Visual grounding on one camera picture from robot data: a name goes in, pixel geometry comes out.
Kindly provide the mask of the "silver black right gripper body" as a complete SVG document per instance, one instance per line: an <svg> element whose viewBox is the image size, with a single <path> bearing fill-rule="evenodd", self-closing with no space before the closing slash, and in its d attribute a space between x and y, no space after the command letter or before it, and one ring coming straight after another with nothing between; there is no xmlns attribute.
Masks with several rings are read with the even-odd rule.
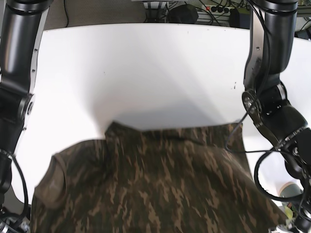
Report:
<svg viewBox="0 0 311 233"><path fill-rule="evenodd" d="M0 211L0 232L1 233L29 233L30 220L27 217L23 219L16 213Z"/></svg>

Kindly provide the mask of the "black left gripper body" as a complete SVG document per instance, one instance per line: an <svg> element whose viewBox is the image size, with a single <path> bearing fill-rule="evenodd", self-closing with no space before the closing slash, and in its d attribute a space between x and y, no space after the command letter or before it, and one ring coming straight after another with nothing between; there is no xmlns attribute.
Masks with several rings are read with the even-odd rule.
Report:
<svg viewBox="0 0 311 233"><path fill-rule="evenodd" d="M292 203L297 210L293 221L293 233L309 233L311 231L311 199L302 194L292 197Z"/></svg>

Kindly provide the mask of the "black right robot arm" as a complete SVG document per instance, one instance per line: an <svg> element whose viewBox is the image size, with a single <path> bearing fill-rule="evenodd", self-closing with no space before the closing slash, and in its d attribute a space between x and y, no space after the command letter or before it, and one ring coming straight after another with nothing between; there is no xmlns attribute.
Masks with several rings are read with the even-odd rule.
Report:
<svg viewBox="0 0 311 233"><path fill-rule="evenodd" d="M28 213L29 199L16 150L27 129L34 106L37 59L50 0L8 0L0 35L0 203L17 167L22 181L24 206L20 214L1 209L0 231L19 233Z"/></svg>

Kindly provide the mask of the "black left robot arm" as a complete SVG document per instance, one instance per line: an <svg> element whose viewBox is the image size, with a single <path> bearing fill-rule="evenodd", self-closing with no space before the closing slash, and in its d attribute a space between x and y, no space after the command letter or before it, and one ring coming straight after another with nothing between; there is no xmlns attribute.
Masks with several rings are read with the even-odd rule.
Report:
<svg viewBox="0 0 311 233"><path fill-rule="evenodd" d="M270 229L272 233L308 233L311 230L311 130L291 105L280 74L292 51L298 3L295 0L250 0L250 50L244 70L242 101L260 134L272 148L264 150L254 169L257 189L271 200L289 202L296 217ZM301 181L303 192L277 197L259 182L259 167L271 153L280 153L290 176Z"/></svg>

